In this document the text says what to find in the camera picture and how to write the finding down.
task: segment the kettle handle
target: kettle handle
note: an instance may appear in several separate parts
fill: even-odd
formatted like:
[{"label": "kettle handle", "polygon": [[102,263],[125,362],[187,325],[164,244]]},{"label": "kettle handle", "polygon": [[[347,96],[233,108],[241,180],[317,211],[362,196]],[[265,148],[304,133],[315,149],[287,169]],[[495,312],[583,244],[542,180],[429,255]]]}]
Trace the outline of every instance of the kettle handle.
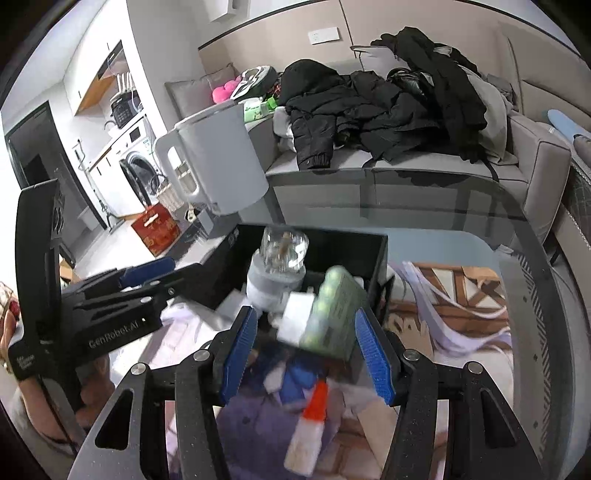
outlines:
[{"label": "kettle handle", "polygon": [[[186,192],[185,188],[181,185],[180,181],[178,180],[176,171],[170,163],[170,160],[168,158],[168,152],[173,147],[175,148],[181,161],[184,161],[187,164],[189,170],[191,171],[191,174],[195,179],[195,184],[197,187],[193,192]],[[170,132],[167,132],[162,137],[157,138],[156,142],[154,143],[154,151],[156,153],[156,156],[160,160],[160,164],[164,169],[168,181],[170,181],[174,190],[185,202],[195,205],[199,203],[205,203],[206,205],[210,206],[211,201],[205,194],[202,185],[199,183],[197,173],[194,171],[194,169],[191,167],[191,164],[187,160],[187,154],[183,146],[183,140],[180,138],[180,135],[178,134],[178,131],[176,129],[172,129]]]}]

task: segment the white electric kettle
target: white electric kettle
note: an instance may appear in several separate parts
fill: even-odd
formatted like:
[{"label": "white electric kettle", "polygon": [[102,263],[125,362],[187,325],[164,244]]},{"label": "white electric kettle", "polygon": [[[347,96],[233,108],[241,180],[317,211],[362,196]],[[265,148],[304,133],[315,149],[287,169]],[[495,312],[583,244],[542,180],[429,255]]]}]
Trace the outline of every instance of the white electric kettle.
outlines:
[{"label": "white electric kettle", "polygon": [[[195,178],[193,192],[185,191],[168,159],[173,147]],[[269,188],[244,126],[243,105],[233,100],[188,116],[158,138],[154,150],[177,194],[217,215],[252,205]]]}]

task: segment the light switch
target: light switch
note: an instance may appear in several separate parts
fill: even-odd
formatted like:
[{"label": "light switch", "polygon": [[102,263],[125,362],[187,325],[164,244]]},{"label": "light switch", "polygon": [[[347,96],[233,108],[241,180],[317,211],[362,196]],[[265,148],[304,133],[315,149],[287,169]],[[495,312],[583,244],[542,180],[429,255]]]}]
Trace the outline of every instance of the light switch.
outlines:
[{"label": "light switch", "polygon": [[308,38],[312,45],[317,43],[324,43],[327,41],[340,40],[338,27],[322,28],[321,30],[314,30],[308,32]]}]

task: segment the red and white bottle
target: red and white bottle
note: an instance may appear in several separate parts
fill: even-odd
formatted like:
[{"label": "red and white bottle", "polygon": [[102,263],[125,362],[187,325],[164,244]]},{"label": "red and white bottle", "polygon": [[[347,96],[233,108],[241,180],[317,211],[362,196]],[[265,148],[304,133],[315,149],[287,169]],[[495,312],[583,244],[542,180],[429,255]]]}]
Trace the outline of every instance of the red and white bottle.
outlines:
[{"label": "red and white bottle", "polygon": [[318,380],[312,398],[302,413],[291,443],[285,455],[283,466],[298,475],[312,476],[320,448],[326,420],[328,385]]}]

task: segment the black coat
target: black coat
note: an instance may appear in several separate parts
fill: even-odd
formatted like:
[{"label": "black coat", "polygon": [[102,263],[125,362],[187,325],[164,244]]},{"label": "black coat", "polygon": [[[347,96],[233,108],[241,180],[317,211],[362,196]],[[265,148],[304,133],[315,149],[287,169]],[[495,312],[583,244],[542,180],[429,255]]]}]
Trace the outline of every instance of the black coat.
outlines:
[{"label": "black coat", "polygon": [[452,143],[463,160],[486,161],[478,132],[486,128],[486,106],[458,63],[477,73],[476,65],[455,48],[451,57],[433,51],[433,43],[418,28],[405,27],[397,35],[384,34],[372,45],[387,46],[413,70],[427,72],[433,78],[437,103]]},{"label": "black coat", "polygon": [[393,161],[444,134],[417,99],[374,72],[341,76],[314,60],[285,69],[278,104],[290,115],[300,170],[330,167],[335,144]]}]

